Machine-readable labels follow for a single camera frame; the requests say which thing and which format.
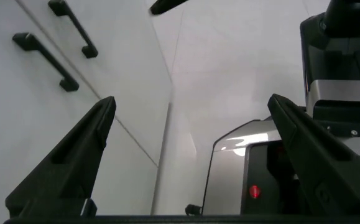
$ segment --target metal panel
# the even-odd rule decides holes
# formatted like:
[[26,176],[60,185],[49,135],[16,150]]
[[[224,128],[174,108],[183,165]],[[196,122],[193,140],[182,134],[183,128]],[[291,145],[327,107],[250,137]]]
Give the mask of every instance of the metal panel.
[[360,102],[360,80],[315,80],[307,96],[307,114],[311,117],[320,100]]

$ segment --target red indicator light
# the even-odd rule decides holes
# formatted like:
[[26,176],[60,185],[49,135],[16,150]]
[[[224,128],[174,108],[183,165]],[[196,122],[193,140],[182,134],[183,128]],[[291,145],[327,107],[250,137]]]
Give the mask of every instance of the red indicator light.
[[250,187],[249,193],[252,198],[258,198],[261,194],[261,190],[258,186],[253,185]]

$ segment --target black cabinet handle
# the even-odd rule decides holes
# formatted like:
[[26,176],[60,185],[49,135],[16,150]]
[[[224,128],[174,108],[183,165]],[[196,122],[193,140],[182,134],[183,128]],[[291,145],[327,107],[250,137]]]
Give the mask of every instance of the black cabinet handle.
[[47,60],[57,69],[63,76],[63,80],[60,81],[60,86],[65,91],[77,91],[79,84],[74,78],[62,67],[62,65],[54,58],[54,56],[43,46],[42,43],[36,38],[35,35],[25,32],[16,33],[12,40],[24,51],[39,51]]
[[78,29],[81,37],[86,41],[87,46],[81,48],[81,51],[86,56],[86,58],[97,57],[98,51],[94,44],[91,42],[88,37],[86,31],[80,25],[78,19],[69,8],[68,4],[64,0],[50,0],[48,2],[48,6],[50,6],[51,10],[54,12],[56,16],[69,16],[72,23],[75,25],[76,29]]

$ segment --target white cabinet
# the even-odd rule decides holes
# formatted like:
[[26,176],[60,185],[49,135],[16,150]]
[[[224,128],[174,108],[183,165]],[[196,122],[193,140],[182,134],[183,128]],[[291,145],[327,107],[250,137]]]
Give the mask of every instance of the white cabinet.
[[[78,91],[63,90],[62,76],[39,52],[16,45],[17,32],[37,36],[79,83]],[[18,4],[0,0],[0,223],[9,218],[9,193],[97,100]]]
[[114,120],[91,198],[97,215],[150,215],[157,167]]
[[116,115],[159,164],[172,84],[144,0],[67,0],[98,56],[68,16],[57,17],[47,0],[17,0],[62,50],[100,97],[113,95]]

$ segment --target silver metal surface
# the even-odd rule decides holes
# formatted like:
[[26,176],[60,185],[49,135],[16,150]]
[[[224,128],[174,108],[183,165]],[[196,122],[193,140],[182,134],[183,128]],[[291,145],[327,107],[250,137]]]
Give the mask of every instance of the silver metal surface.
[[214,152],[248,147],[257,142],[280,139],[273,121],[251,121],[218,141]]
[[203,214],[239,215],[250,148],[278,140],[273,121],[252,121],[218,141],[211,160]]
[[360,80],[315,80],[307,96],[307,114],[311,117],[320,100],[360,102]]

